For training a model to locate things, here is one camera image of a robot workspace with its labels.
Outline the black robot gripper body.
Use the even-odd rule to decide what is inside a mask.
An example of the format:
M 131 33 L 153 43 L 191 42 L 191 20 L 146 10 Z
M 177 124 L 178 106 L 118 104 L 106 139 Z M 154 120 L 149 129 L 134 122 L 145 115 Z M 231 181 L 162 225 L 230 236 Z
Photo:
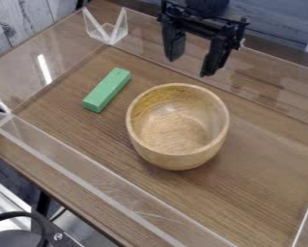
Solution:
M 158 21 L 162 23 L 165 46 L 185 38 L 190 32 L 205 39 L 215 35 L 227 37 L 229 46 L 239 50 L 249 19 L 229 17 L 230 0 L 162 0 Z

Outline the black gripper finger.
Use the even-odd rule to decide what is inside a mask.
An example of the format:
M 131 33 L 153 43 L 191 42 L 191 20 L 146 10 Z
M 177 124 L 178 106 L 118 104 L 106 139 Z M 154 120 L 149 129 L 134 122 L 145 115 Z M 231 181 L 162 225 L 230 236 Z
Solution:
M 163 22 L 163 43 L 166 57 L 174 62 L 185 53 L 186 33 L 185 30 L 170 21 Z
M 229 39 L 222 35 L 214 36 L 210 53 L 206 55 L 201 70 L 202 77 L 215 75 L 215 72 L 225 67 L 230 53 Z

